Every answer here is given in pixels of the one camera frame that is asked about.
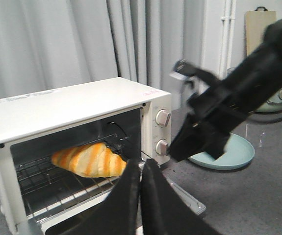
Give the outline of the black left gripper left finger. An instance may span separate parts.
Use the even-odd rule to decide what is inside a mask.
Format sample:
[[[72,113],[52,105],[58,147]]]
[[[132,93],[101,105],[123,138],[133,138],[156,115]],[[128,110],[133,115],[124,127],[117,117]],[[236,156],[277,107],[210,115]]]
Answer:
[[[110,194],[97,208],[75,226],[48,229],[49,235],[134,235],[140,190],[139,161],[128,160],[127,166]]]

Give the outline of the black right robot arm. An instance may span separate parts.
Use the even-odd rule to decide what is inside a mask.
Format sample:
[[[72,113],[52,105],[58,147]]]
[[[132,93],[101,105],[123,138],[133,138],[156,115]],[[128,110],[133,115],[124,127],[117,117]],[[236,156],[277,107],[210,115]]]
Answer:
[[[208,88],[187,101],[191,112],[168,148],[177,161],[206,152],[218,159],[224,154],[230,133],[282,88],[282,19],[269,25],[262,43],[225,79],[185,60],[175,63],[172,77],[191,77]]]

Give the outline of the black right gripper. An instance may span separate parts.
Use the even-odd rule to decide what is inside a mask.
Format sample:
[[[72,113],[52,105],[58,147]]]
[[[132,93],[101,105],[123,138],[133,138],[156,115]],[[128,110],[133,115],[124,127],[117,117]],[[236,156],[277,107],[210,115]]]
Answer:
[[[193,93],[187,100],[191,108],[176,137],[169,146],[169,155],[180,162],[195,154],[205,152],[213,159],[225,153],[230,132],[248,117],[239,110],[232,90],[212,73],[179,60],[170,76],[184,85],[197,77],[208,85],[201,94]]]

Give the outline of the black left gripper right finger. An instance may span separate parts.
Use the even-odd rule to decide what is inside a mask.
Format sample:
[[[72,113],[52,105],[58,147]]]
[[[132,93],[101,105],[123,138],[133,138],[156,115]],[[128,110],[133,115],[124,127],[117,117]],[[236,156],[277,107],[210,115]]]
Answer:
[[[142,170],[141,215],[145,235],[218,235],[172,189],[154,160]]]

